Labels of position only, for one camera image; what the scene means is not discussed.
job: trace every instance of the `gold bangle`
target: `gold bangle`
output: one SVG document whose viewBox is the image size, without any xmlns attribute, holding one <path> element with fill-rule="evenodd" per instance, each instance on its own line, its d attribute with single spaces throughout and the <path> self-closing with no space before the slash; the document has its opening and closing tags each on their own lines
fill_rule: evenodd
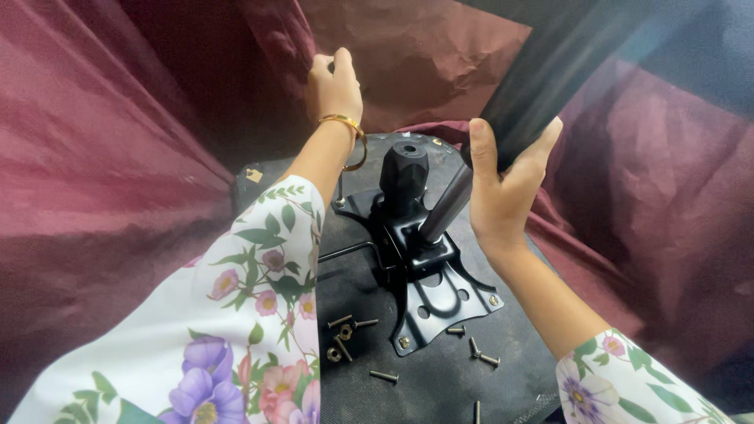
<svg viewBox="0 0 754 424">
<path fill-rule="evenodd" d="M 361 126 L 359 126 L 358 122 L 354 121 L 353 119 L 349 118 L 348 116 L 338 115 L 337 113 L 333 113 L 332 115 L 325 115 L 317 122 L 317 125 L 322 124 L 326 121 L 338 121 L 342 122 L 346 125 L 349 125 L 353 127 L 356 130 L 356 137 L 361 139 L 361 143 L 364 145 L 364 157 L 361 158 L 359 163 L 355 165 L 346 165 L 343 167 L 344 171 L 355 171 L 359 169 L 364 163 L 366 162 L 366 134 L 361 129 Z"/>
</svg>

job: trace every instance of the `nut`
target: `nut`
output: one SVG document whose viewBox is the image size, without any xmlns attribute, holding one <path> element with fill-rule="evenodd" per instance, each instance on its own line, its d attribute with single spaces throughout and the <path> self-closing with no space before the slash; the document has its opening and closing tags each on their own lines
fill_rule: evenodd
<svg viewBox="0 0 754 424">
<path fill-rule="evenodd" d="M 340 358 L 342 358 L 342 356 L 338 349 L 335 349 L 334 347 L 327 349 L 327 359 L 330 359 L 331 362 L 340 361 Z"/>
<path fill-rule="evenodd" d="M 351 338 L 351 334 L 354 331 L 351 329 L 351 326 L 348 324 L 343 324 L 342 327 L 340 327 L 340 340 L 348 340 Z"/>
</svg>

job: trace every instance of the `mounting hole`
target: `mounting hole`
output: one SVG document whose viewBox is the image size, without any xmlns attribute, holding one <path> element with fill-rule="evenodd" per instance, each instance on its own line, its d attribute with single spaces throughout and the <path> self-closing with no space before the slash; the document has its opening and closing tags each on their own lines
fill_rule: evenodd
<svg viewBox="0 0 754 424">
<path fill-rule="evenodd" d="M 437 287 L 440 285 L 440 274 L 430 275 L 429 277 L 422 278 L 419 283 L 424 287 Z"/>
<path fill-rule="evenodd" d="M 416 313 L 421 319 L 429 318 L 429 308 L 427 306 L 419 306 L 418 308 L 416 308 Z"/>
</svg>

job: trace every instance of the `bolt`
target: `bolt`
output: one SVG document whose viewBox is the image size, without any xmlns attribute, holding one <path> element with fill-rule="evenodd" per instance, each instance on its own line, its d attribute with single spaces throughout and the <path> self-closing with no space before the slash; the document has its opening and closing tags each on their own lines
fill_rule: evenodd
<svg viewBox="0 0 754 424">
<path fill-rule="evenodd" d="M 392 382 L 393 384 L 398 384 L 398 376 L 391 376 L 388 374 L 378 373 L 377 371 L 370 371 L 369 375 L 373 377 L 381 378 L 381 379 L 386 379 L 387 381 Z"/>
<path fill-rule="evenodd" d="M 334 320 L 333 322 L 328 322 L 328 323 L 327 323 L 327 328 L 333 328 L 333 327 L 335 327 L 336 325 L 338 325 L 338 324 L 342 323 L 343 321 L 347 321 L 347 320 L 349 320 L 349 319 L 351 319 L 351 318 L 353 318 L 353 317 L 352 317 L 352 315 L 348 315 L 348 316 L 345 316 L 345 317 L 343 317 L 343 318 L 340 318 L 340 319 L 336 319 L 336 320 Z"/>
<path fill-rule="evenodd" d="M 354 329 L 359 327 L 366 327 L 367 325 L 374 325 L 379 322 L 378 319 L 370 319 L 369 321 L 361 321 L 354 324 Z"/>
<path fill-rule="evenodd" d="M 340 361 L 340 358 L 342 356 L 340 355 L 340 351 L 335 348 L 327 349 L 327 359 L 330 359 L 331 362 L 337 362 Z"/>
<path fill-rule="evenodd" d="M 482 352 L 477 348 L 477 341 L 471 337 L 469 338 L 469 343 L 471 344 L 471 354 L 474 355 L 475 358 L 478 358 Z"/>
<path fill-rule="evenodd" d="M 448 334 L 458 334 L 460 336 L 466 335 L 466 326 L 462 325 L 461 328 L 449 328 L 446 330 Z"/>
<path fill-rule="evenodd" d="M 348 324 L 343 324 L 343 327 L 340 327 L 340 340 L 348 340 L 351 338 L 351 333 L 354 331 L 351 329 L 351 326 Z"/>
<path fill-rule="evenodd" d="M 480 353 L 480 355 L 479 355 L 479 359 L 481 359 L 482 361 L 485 361 L 485 362 L 486 362 L 487 364 L 490 364 L 490 365 L 492 365 L 492 366 L 493 366 L 494 368 L 497 368 L 497 367 L 498 367 L 498 365 L 500 365 L 500 358 L 497 358 L 497 359 L 493 359 L 493 358 L 490 358 L 489 356 L 486 356 L 486 355 L 482 355 L 482 354 Z"/>
<path fill-rule="evenodd" d="M 338 347 L 340 348 L 341 352 L 343 352 L 343 355 L 345 355 L 345 358 L 348 359 L 348 362 L 352 362 L 354 359 L 351 358 L 351 354 L 349 354 L 348 351 L 345 350 L 345 346 L 343 346 L 343 342 L 340 340 L 340 337 L 335 336 L 333 337 L 333 340 L 335 340 L 335 343 L 338 343 Z"/>
</svg>

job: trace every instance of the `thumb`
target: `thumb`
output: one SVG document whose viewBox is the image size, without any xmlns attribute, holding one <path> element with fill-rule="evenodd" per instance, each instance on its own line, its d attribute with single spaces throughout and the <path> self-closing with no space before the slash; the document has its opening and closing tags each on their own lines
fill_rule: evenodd
<svg viewBox="0 0 754 424">
<path fill-rule="evenodd" d="M 499 183 L 498 147 L 492 128 L 484 119 L 474 118 L 469 122 L 469 137 L 474 179 L 482 183 Z"/>
</svg>

